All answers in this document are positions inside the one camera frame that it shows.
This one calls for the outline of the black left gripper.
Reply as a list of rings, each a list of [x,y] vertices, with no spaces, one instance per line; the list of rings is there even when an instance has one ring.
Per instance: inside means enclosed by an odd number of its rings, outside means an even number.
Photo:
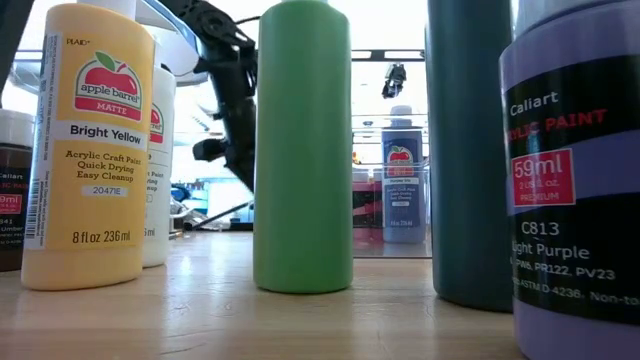
[[[223,157],[236,177],[254,192],[257,55],[253,45],[232,45],[224,40],[203,44],[196,70],[209,75],[216,97],[213,118],[223,123],[225,137],[207,138],[193,146],[194,158],[213,161]]]

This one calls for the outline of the magenta small paint bottle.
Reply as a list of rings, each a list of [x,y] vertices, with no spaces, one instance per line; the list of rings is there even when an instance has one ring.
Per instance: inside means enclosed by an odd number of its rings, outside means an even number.
[[[374,210],[372,200],[369,172],[366,169],[353,168],[352,170],[352,196],[353,196],[353,235],[354,241],[369,242],[371,228],[374,223]]]

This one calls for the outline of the clear plastic bin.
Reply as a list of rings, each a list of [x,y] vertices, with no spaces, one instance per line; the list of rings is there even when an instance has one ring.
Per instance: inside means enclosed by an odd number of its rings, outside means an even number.
[[[426,237],[423,243],[388,243],[384,239],[382,242],[376,242],[370,237],[369,242],[354,241],[354,254],[357,257],[397,257],[397,258],[429,258],[431,256],[431,219],[430,219],[430,199],[429,199],[429,181],[428,167],[424,165],[425,175],[425,204],[426,204]],[[369,167],[356,166],[354,168],[366,169],[369,172],[369,182],[372,191],[372,174],[376,168],[381,168],[383,172],[383,163],[373,164]]]

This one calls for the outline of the blue large paint bottle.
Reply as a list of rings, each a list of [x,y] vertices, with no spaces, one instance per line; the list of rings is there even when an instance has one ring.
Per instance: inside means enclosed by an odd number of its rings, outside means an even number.
[[[388,243],[423,243],[426,204],[422,127],[410,105],[391,108],[382,145],[383,239]]]

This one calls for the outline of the green large paint bottle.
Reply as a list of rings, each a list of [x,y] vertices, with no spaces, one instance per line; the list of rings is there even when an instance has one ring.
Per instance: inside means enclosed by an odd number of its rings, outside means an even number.
[[[320,294],[353,276],[351,44],[328,0],[281,0],[260,19],[253,278]]]

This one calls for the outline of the white large paint bottle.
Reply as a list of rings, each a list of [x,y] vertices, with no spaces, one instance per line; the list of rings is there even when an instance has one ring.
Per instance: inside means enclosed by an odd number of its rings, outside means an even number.
[[[176,78],[154,38],[154,72],[148,144],[143,267],[163,265],[169,252],[171,171]]]

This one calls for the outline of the yellow large paint bottle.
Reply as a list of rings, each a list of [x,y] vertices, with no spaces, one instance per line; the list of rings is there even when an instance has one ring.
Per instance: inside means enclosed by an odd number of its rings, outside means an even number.
[[[137,0],[46,14],[22,284],[101,287],[143,267],[155,44]]]

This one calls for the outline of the teal large paint bottle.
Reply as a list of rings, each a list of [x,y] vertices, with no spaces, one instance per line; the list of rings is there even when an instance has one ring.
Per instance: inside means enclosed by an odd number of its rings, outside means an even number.
[[[427,0],[434,287],[465,307],[511,312],[499,57],[509,0]]]

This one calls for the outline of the dark umber small paint bottle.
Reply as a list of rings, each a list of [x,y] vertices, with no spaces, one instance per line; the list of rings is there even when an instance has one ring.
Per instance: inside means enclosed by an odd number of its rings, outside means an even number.
[[[0,272],[21,269],[34,120],[0,109]]]

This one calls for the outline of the light purple small paint bottle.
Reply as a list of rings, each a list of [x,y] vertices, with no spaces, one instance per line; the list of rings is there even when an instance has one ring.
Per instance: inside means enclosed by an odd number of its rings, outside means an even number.
[[[515,337],[640,360],[640,0],[515,0],[500,57]]]

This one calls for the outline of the clear plastic wrap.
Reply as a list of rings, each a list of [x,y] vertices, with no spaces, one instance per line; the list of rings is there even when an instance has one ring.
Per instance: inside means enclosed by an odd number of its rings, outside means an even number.
[[[216,214],[216,215],[214,215],[214,216],[212,216],[212,217],[209,217],[209,218],[207,218],[207,219],[205,219],[205,220],[203,220],[203,221],[201,221],[201,222],[199,222],[199,223],[197,223],[197,224],[194,224],[194,225],[189,225],[189,226],[187,226],[187,225],[185,224],[185,230],[188,230],[188,231],[195,231],[195,230],[203,229],[205,226],[207,226],[207,225],[209,225],[209,224],[213,223],[214,221],[216,221],[216,220],[218,220],[218,219],[220,219],[220,218],[225,217],[226,215],[229,215],[230,213],[232,213],[232,212],[234,212],[234,211],[235,211],[235,210],[229,209],[229,210],[227,210],[227,211],[224,211],[224,212],[221,212],[221,213],[219,213],[219,214]]]

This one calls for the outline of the chrome lamp base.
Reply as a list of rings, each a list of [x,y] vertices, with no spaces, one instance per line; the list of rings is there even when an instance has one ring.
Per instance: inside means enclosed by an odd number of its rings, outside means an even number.
[[[178,202],[173,197],[170,198],[169,224],[171,232],[189,230],[200,222],[201,219],[195,209]]]

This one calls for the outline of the white lamp shade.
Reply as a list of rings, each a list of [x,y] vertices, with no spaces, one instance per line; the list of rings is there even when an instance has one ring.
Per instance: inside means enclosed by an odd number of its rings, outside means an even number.
[[[159,4],[153,5],[154,1],[137,0],[135,20],[160,44],[160,62],[174,74],[179,87],[205,83],[206,73],[193,72],[199,59],[195,37],[185,37],[182,30],[165,17],[167,11]]]

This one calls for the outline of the black hanging spotlight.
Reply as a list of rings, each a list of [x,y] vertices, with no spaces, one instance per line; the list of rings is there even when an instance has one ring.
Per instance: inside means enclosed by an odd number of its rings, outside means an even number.
[[[385,75],[385,82],[381,95],[384,99],[396,98],[404,88],[407,79],[406,70],[402,63],[391,64]]]

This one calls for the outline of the black overhead beam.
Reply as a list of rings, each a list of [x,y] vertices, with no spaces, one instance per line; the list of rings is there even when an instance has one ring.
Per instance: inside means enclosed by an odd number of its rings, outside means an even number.
[[[423,62],[425,51],[421,49],[358,49],[351,51],[353,62]]]

